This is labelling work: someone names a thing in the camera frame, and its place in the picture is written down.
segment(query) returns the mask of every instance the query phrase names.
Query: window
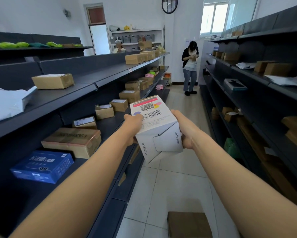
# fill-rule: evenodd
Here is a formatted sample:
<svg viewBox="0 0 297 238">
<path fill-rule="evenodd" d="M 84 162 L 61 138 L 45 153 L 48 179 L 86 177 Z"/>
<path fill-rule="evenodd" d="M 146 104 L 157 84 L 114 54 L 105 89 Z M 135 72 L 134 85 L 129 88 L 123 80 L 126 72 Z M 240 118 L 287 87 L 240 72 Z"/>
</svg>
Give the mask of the window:
<svg viewBox="0 0 297 238">
<path fill-rule="evenodd" d="M 204 5 L 200 37 L 219 34 L 223 31 L 226 22 L 228 5 L 228 2 L 218 2 Z"/>
</svg>

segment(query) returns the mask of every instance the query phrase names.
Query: jeans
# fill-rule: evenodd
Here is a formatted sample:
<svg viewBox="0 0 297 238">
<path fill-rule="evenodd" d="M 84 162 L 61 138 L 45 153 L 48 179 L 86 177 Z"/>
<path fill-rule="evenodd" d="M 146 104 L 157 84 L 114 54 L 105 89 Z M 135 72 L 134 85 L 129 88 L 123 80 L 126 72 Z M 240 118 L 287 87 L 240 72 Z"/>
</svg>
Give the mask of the jeans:
<svg viewBox="0 0 297 238">
<path fill-rule="evenodd" d="M 184 91 L 188 90 L 191 92 L 193 90 L 193 86 L 195 85 L 195 82 L 197 81 L 197 71 L 189 71 L 189 70 L 183 69 L 183 72 L 185 77 Z M 188 83 L 190 78 L 191 78 L 191 82 L 188 89 Z"/>
</svg>

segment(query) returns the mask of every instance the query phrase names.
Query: wall clock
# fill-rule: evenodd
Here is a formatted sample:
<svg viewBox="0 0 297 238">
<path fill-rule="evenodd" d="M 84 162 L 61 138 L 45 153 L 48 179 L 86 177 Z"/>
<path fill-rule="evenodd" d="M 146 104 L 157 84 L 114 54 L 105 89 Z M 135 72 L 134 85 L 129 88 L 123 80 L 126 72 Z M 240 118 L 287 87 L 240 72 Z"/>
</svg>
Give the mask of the wall clock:
<svg viewBox="0 0 297 238">
<path fill-rule="evenodd" d="M 162 9 L 165 13 L 173 13 L 178 6 L 178 0 L 162 0 Z"/>
</svg>

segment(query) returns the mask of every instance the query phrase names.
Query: black cardigan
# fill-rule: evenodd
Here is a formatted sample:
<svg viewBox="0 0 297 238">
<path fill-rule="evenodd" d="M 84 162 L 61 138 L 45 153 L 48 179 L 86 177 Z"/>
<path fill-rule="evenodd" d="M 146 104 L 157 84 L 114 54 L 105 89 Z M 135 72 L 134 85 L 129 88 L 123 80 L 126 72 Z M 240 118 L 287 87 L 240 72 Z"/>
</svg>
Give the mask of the black cardigan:
<svg viewBox="0 0 297 238">
<path fill-rule="evenodd" d="M 189 57 L 189 47 L 187 47 L 184 52 L 183 52 L 183 55 L 181 57 L 181 60 L 184 61 L 184 58 L 185 57 Z M 186 63 L 188 62 L 188 60 L 184 61 L 184 64 L 183 64 L 183 68 L 185 67 Z"/>
</svg>

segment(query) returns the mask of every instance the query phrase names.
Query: tiled floor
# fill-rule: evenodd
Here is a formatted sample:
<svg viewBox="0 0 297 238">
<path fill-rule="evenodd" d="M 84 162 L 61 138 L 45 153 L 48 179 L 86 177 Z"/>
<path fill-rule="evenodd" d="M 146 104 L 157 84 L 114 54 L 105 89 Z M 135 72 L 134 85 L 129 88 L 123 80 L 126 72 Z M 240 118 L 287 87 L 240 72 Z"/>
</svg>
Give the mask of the tiled floor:
<svg viewBox="0 0 297 238">
<path fill-rule="evenodd" d="M 172 86 L 167 106 L 178 109 L 210 134 L 199 88 L 185 96 L 183 86 Z M 117 238 L 168 238 L 167 212 L 204 212 L 214 238 L 239 237 L 238 231 L 207 178 L 194 151 L 144 162 Z"/>
</svg>

